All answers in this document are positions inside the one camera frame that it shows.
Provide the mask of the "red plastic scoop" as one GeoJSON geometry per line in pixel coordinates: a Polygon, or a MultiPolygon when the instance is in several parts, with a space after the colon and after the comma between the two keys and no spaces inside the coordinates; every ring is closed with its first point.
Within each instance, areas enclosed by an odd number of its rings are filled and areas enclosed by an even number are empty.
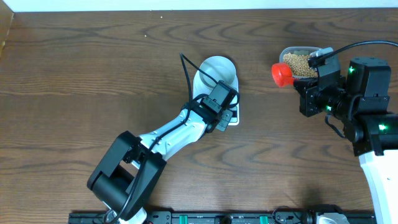
{"type": "Polygon", "coordinates": [[[279,88],[283,88],[287,85],[293,85],[295,78],[293,77],[292,70],[290,67],[282,62],[275,63],[271,68],[272,77],[275,81],[275,84],[279,88]]]}

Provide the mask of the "white digital kitchen scale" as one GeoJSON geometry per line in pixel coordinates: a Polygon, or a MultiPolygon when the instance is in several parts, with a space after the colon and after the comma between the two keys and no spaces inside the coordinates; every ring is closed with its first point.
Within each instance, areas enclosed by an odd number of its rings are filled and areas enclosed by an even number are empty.
{"type": "MultiPolygon", "coordinates": [[[[229,85],[239,91],[239,81],[238,76],[236,75],[236,70],[232,68],[221,68],[220,66],[213,68],[207,68],[205,72],[211,75],[216,81],[219,81],[220,78],[224,78],[224,81],[232,80],[233,82],[229,85]]],[[[213,89],[211,87],[214,83],[206,76],[204,76],[199,70],[197,70],[194,79],[193,79],[193,97],[200,94],[209,95],[213,89]]],[[[229,123],[229,126],[237,126],[239,124],[239,105],[231,108],[233,112],[233,117],[229,123]]]]}

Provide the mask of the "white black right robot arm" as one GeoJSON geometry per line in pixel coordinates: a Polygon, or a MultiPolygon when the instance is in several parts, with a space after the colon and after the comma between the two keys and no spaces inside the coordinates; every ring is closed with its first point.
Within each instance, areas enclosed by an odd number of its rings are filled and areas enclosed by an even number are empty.
{"type": "Polygon", "coordinates": [[[391,68],[386,60],[355,57],[348,74],[332,60],[316,78],[296,79],[300,112],[324,111],[343,123],[337,134],[353,145],[366,176],[378,223],[397,223],[397,114],[387,110],[391,68]]]}

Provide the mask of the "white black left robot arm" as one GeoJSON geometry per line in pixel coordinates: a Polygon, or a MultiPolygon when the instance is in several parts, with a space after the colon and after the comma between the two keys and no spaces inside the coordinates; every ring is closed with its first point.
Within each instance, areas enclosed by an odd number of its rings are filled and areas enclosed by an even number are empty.
{"type": "Polygon", "coordinates": [[[232,106],[209,97],[186,103],[178,116],[155,131],[134,136],[121,133],[87,181],[87,187],[114,217],[104,223],[143,223],[144,205],[166,164],[185,146],[214,129],[224,131],[233,117],[232,106]]]}

